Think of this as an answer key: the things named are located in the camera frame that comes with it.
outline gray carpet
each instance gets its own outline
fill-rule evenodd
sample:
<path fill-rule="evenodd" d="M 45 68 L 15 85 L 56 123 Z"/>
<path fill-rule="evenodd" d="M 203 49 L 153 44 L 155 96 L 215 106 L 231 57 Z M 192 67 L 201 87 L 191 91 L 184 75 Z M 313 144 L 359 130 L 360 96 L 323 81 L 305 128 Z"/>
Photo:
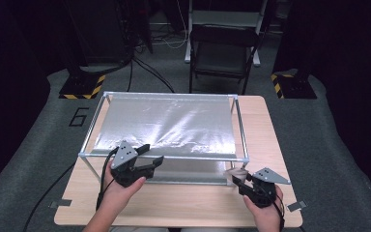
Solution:
<path fill-rule="evenodd" d="M 280 100 L 274 92 L 271 69 L 279 39 L 276 35 L 267 35 L 260 49 L 261 67 L 251 70 L 246 94 L 263 96 L 267 102 L 297 199 L 308 204 L 302 210 L 303 228 L 306 231 L 371 231 L 371 185 L 336 132 L 324 86 L 310 77 L 317 100 Z M 160 44 L 154 46 L 154 54 L 144 51 L 136 57 L 158 70 L 176 93 L 187 93 L 185 48 L 172 49 Z M 126 91 L 129 70 L 126 66 L 108 74 L 101 92 Z M 77 158 L 100 96 L 94 100 L 58 99 L 67 77 L 66 71 L 48 77 L 51 93 L 47 104 L 0 175 L 0 231 L 21 231 L 37 201 Z M 194 88 L 198 93 L 235 93 L 239 88 L 234 80 L 215 81 L 216 87 L 210 87 L 209 83 L 209 79 L 200 78 Z M 169 92 L 157 78 L 136 64 L 130 91 Z M 87 119 L 82 127 L 69 127 L 78 107 L 89 108 L 80 111 L 87 114 Z M 81 231 L 82 226 L 56 225 L 53 222 L 56 210 L 48 207 L 52 201 L 61 199 L 69 177 L 70 172 L 44 198 L 28 231 Z"/>

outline folding chair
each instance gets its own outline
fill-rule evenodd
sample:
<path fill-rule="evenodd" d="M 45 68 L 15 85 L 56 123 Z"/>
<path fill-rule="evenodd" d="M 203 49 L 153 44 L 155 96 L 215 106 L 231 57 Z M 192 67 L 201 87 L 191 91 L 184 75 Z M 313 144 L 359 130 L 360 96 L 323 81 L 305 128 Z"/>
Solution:
<path fill-rule="evenodd" d="M 244 79 L 245 94 L 252 61 L 259 37 L 252 28 L 199 25 L 190 36 L 189 93 L 192 93 L 194 75 L 198 74 Z"/>

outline hand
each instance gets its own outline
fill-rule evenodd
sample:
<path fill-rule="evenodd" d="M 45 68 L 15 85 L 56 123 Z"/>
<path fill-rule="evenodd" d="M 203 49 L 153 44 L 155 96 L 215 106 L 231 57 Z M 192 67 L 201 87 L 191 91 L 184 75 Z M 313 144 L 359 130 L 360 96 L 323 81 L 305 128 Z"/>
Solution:
<path fill-rule="evenodd" d="M 281 211 L 281 200 L 283 197 L 283 193 L 279 186 L 275 185 L 276 197 L 275 205 L 279 207 Z M 280 216 L 276 211 L 273 204 L 265 208 L 257 207 L 252 201 L 249 199 L 248 196 L 243 196 L 243 202 L 245 203 L 246 208 L 254 215 L 254 221 L 257 225 L 257 228 L 260 232 L 279 232 L 279 223 L 280 223 Z"/>
<path fill-rule="evenodd" d="M 111 224 L 117 215 L 119 215 L 127 206 L 131 197 L 143 187 L 146 181 L 145 177 L 139 178 L 131 186 L 124 188 L 114 181 L 110 173 L 110 165 L 112 161 L 107 164 L 104 173 L 103 188 L 110 184 L 104 193 L 103 200 L 95 215 L 87 224 L 84 231 L 108 231 Z"/>

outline hazard tape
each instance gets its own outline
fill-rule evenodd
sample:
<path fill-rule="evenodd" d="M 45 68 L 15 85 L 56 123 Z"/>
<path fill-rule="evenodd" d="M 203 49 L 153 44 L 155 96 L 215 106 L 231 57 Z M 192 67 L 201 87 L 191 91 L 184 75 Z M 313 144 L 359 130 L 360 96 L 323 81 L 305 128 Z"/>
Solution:
<path fill-rule="evenodd" d="M 273 87 L 275 88 L 276 95 L 278 96 L 279 99 L 284 99 L 284 94 L 282 93 L 281 86 L 279 86 L 279 83 L 278 83 L 279 76 L 284 76 L 284 77 L 293 77 L 293 76 L 290 74 L 272 74 L 271 75 L 271 80 L 273 83 Z"/>
<path fill-rule="evenodd" d="M 98 95 L 101 85 L 105 79 L 105 75 L 99 77 L 98 83 L 96 83 L 96 87 L 90 95 L 59 95 L 59 99 L 94 99 Z"/>

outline tabletop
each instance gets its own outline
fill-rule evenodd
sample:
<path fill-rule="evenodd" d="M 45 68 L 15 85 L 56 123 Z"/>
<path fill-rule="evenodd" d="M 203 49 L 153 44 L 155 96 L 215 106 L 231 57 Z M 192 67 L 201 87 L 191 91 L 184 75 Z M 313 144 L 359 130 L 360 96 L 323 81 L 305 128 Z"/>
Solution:
<path fill-rule="evenodd" d="M 264 98 L 238 96 L 251 173 L 268 167 L 290 180 Z M 103 158 L 88 161 L 100 173 Z M 297 202 L 292 185 L 279 185 L 284 205 Z M 59 225 L 86 225 L 95 213 L 100 190 L 98 178 L 77 158 L 62 197 L 70 206 L 59 206 Z M 113 225 L 148 227 L 255 227 L 252 214 L 234 186 L 145 184 L 116 217 Z M 285 210 L 285 227 L 300 227 L 300 211 Z"/>

